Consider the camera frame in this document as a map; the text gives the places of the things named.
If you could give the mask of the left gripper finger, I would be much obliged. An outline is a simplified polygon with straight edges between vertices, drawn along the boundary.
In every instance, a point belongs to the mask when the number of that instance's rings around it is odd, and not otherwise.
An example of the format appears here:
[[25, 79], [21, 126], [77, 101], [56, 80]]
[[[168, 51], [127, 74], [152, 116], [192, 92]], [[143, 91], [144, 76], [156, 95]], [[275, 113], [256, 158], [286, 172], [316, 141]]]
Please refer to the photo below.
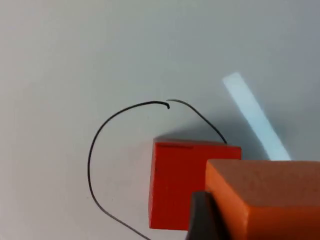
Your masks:
[[230, 234], [213, 196], [206, 191], [191, 196], [186, 240], [229, 240]]

